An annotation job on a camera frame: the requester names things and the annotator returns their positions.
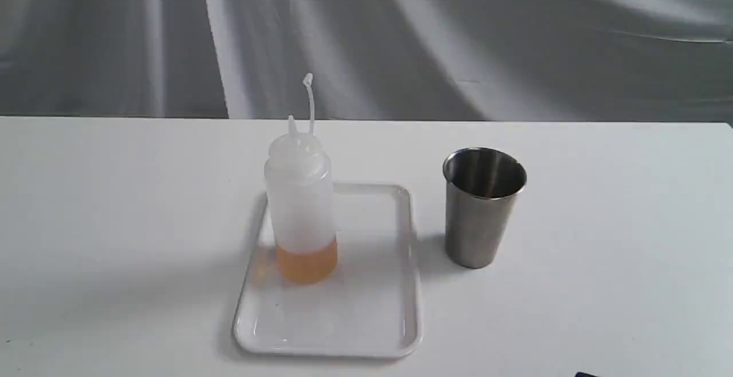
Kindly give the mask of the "white plastic tray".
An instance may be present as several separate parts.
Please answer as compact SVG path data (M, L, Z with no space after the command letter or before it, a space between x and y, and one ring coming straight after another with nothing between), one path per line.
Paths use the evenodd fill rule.
M267 200L232 325L244 351L395 360L423 337L410 193L398 184L337 183L338 264L314 285L283 278Z

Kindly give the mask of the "translucent squeeze bottle amber liquid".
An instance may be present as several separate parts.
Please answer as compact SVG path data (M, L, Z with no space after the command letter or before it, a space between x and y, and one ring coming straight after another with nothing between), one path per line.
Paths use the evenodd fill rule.
M278 267L296 285L324 280L338 263L332 160L314 134L313 79L308 72L302 80L309 98L308 131L299 131L289 116L286 133L270 143L264 165Z

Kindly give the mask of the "stainless steel cup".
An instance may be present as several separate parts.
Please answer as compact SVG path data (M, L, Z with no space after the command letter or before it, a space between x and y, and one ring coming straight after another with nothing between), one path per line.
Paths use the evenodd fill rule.
M511 155L486 147L456 150L442 171L447 256L465 268L485 268L497 255L527 171Z

